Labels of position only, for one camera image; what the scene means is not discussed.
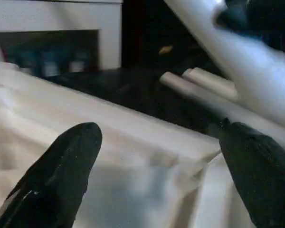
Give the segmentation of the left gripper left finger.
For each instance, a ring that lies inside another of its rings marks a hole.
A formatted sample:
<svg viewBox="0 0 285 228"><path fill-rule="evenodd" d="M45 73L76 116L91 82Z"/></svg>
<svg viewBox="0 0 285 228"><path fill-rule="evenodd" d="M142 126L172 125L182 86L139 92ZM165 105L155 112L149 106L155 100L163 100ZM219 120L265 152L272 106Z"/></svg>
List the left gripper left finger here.
<svg viewBox="0 0 285 228"><path fill-rule="evenodd" d="M102 139L93 122L60 134L4 200L0 228L71 228Z"/></svg>

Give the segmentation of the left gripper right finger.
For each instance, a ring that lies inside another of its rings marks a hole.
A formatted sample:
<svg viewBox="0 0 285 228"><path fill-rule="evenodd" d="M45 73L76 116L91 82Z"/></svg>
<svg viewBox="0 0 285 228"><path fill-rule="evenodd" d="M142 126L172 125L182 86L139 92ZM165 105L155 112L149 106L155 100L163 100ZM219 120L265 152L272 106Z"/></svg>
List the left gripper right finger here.
<svg viewBox="0 0 285 228"><path fill-rule="evenodd" d="M235 187L257 228L285 228L285 150L244 123L221 122L219 144Z"/></svg>

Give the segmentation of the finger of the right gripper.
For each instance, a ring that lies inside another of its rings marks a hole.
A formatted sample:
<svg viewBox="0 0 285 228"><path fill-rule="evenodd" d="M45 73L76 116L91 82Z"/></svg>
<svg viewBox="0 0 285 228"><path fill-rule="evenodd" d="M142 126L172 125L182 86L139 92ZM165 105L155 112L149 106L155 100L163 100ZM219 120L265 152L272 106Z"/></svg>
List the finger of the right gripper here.
<svg viewBox="0 0 285 228"><path fill-rule="evenodd" d="M214 16L217 27L256 38L285 53L285 0L227 0Z"/></svg>

